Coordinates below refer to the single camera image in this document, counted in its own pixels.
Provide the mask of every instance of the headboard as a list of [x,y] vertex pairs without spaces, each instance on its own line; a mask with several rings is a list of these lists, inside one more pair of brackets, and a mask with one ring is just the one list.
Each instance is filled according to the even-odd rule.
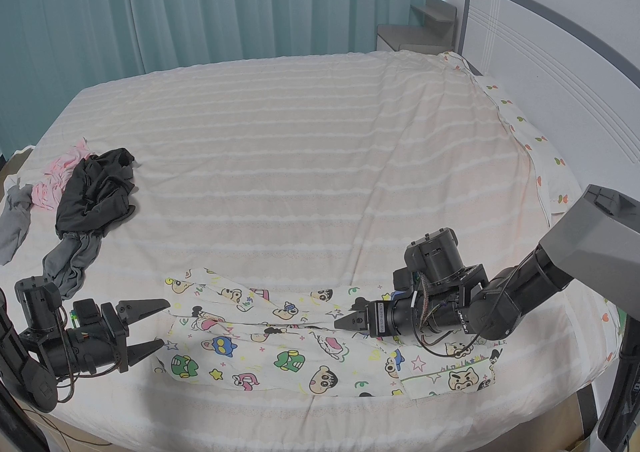
[[458,53],[504,83],[583,189],[640,200],[640,70],[622,54],[533,0],[465,0]]

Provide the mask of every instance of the mattress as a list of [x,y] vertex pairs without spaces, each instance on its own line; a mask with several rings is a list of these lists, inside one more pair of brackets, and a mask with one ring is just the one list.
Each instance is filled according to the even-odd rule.
[[[391,287],[408,242],[444,226],[463,261],[492,276],[548,230],[526,151],[473,76],[443,56],[236,61],[87,88],[38,143],[22,182],[81,136],[137,160],[137,210],[102,241],[76,295],[98,303],[162,297],[166,274],[192,266],[275,291]],[[54,221],[32,211],[26,241],[0,268],[7,294],[42,272],[58,243]],[[8,311],[25,326],[12,297]],[[573,282],[509,338],[497,383],[471,394],[244,394],[175,382],[146,360],[80,379],[53,415],[140,451],[469,450],[596,377],[619,346],[616,319]],[[129,342],[163,336],[172,321],[137,323]]]

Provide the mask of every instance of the gray headboard trim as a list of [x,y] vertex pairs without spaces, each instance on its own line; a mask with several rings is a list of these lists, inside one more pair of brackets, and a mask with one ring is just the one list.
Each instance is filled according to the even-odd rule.
[[[593,33],[588,32],[582,26],[576,24],[574,21],[569,20],[567,17],[560,15],[558,12],[536,2],[534,0],[510,0],[516,4],[519,4],[523,8],[526,8],[536,15],[539,15],[556,26],[564,29],[567,33],[576,37],[585,45],[596,51],[610,64],[615,66],[621,73],[623,73],[631,82],[633,82],[638,88],[640,88],[640,70],[633,65],[626,57],[622,56],[617,50],[613,49],[610,45],[604,43]],[[469,13],[469,0],[465,0],[465,11],[462,17],[462,26],[460,29],[460,40],[458,42],[457,52],[464,56],[463,48],[465,45],[465,33],[467,32],[467,17]],[[475,68],[472,67],[472,72],[475,75],[481,75]]]

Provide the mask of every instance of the pink star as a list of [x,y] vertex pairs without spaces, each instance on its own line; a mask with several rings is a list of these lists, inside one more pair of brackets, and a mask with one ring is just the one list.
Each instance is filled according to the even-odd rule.
[[422,372],[422,367],[424,367],[425,365],[427,365],[426,361],[422,361],[420,359],[420,356],[418,356],[415,360],[411,360],[411,363],[413,363],[413,370],[419,370],[420,372]]

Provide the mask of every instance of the teal curtain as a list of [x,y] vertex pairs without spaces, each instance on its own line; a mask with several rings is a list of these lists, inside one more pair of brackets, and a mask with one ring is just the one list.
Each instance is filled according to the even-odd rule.
[[0,151],[100,82],[199,63],[375,49],[424,0],[0,0]]

